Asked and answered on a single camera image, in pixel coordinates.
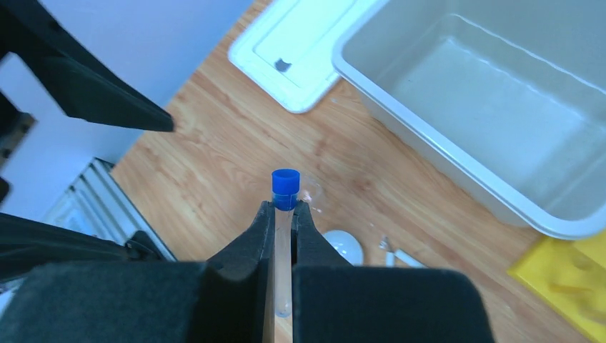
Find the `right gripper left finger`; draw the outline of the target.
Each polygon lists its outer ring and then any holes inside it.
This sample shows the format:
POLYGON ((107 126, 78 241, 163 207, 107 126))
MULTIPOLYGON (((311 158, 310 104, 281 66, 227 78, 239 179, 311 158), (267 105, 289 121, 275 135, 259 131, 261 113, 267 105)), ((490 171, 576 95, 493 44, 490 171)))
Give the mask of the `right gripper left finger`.
POLYGON ((20 276, 3 342, 273 342, 274 206, 203 262, 51 262, 20 276))

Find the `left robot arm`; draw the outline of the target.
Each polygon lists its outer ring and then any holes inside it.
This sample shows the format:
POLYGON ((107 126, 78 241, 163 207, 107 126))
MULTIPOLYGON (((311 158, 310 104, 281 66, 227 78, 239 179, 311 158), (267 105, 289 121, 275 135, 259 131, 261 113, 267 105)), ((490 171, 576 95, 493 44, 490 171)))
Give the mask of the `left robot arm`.
MULTIPOLYGON (((67 116, 147 131, 174 130, 172 116, 122 81, 37 1, 1 3, 1 53, 18 55, 67 116)), ((143 231, 125 244, 1 215, 1 280, 51 262, 161 261, 143 231)))

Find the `white clay triangle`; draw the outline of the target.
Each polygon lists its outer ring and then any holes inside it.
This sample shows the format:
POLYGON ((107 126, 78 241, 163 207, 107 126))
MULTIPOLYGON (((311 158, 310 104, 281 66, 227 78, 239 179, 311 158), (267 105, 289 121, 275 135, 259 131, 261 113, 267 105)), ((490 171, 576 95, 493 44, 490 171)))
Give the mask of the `white clay triangle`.
POLYGON ((405 267, 409 268, 426 268, 426 266, 410 256, 408 253, 401 249, 395 249, 387 236, 383 236, 379 247, 385 250, 385 266, 386 267, 396 267, 399 264, 402 264, 405 267))

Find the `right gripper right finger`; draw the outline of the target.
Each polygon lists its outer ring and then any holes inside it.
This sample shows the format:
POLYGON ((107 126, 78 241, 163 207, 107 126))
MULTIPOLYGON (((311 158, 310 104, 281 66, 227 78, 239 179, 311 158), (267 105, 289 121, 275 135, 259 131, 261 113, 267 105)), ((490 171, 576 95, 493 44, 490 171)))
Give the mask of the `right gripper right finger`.
POLYGON ((295 342, 493 342, 479 291, 451 269, 357 267, 294 210, 295 342))

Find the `white plastic lid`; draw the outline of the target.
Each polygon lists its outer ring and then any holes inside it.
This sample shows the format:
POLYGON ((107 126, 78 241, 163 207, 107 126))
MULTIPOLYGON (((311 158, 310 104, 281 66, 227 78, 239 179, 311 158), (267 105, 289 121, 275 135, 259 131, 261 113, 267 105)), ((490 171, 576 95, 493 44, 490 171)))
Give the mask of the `white plastic lid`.
POLYGON ((308 112, 339 79, 335 42, 373 5, 273 1, 230 46, 228 60, 287 111, 308 112))

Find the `beige plastic bin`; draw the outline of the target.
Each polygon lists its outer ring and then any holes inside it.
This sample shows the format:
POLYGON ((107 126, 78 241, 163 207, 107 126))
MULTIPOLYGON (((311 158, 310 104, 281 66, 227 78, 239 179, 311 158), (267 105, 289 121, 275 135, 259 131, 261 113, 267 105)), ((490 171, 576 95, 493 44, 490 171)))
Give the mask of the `beige plastic bin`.
POLYGON ((332 63, 500 221, 568 240, 605 228, 603 1, 378 1, 332 63))

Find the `white evaporating dish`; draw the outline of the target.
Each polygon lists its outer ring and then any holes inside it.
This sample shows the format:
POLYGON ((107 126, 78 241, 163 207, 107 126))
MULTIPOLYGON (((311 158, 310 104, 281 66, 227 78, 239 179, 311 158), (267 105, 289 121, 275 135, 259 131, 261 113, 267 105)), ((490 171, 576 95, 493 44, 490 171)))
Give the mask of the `white evaporating dish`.
POLYGON ((331 246, 345 258, 350 264, 361 266, 364 264, 364 251, 362 245, 349 232, 343 230, 331 230, 325 232, 323 237, 331 246))

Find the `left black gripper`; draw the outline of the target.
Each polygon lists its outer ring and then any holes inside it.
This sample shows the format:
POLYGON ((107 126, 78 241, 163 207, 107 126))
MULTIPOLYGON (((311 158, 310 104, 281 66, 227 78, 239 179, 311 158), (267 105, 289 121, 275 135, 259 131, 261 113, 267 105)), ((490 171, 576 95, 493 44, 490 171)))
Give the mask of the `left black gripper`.
MULTIPOLYGON (((170 114, 123 82, 77 40, 38 1, 1 2, 1 50, 16 54, 68 116, 75 119, 145 131, 170 132, 170 114)), ((53 136, 35 139, 16 154, 12 139, 26 134, 29 115, 1 96, 1 161, 9 174, 1 178, 4 204, 40 204, 48 188, 71 176, 79 148, 76 129, 63 121, 42 124, 53 136)))

